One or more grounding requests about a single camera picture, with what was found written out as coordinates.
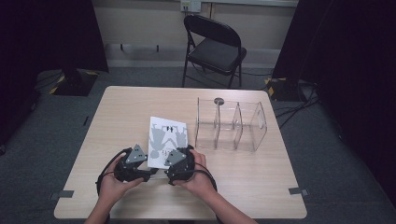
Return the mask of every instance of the clear acrylic box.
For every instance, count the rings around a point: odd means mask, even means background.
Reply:
[[[256,151],[266,132],[261,102],[198,98],[196,148]]]

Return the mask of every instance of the wooden table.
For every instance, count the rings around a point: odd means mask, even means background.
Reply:
[[[301,194],[290,195],[298,184],[273,108],[264,91],[179,88],[108,87],[92,120],[76,162],[64,186],[72,198],[60,198],[54,215],[83,219],[96,200],[95,181],[119,151],[139,144],[147,153],[151,116],[187,123],[194,145],[197,98],[262,102],[268,131],[256,152],[205,150],[207,167],[219,193],[253,218],[304,218]],[[113,207],[119,219],[214,219],[214,213],[167,179],[153,179],[129,190]]]

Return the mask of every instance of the wall outlet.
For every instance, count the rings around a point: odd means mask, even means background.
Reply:
[[[201,2],[181,0],[180,11],[201,12]]]
[[[191,12],[201,12],[201,2],[191,1]]]
[[[191,11],[191,1],[180,1],[180,11],[185,12],[185,11]]]

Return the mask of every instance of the black curtain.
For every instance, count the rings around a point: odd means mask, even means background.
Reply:
[[[0,30],[2,130],[40,72],[65,65],[108,72],[91,0],[1,1]]]
[[[319,98],[338,122],[344,141],[393,204],[395,11],[392,0],[300,0],[274,73],[318,83]]]

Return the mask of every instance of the white paper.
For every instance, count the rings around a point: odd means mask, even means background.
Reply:
[[[165,161],[169,152],[177,147],[187,147],[186,123],[150,118],[148,139],[148,167],[168,169]]]

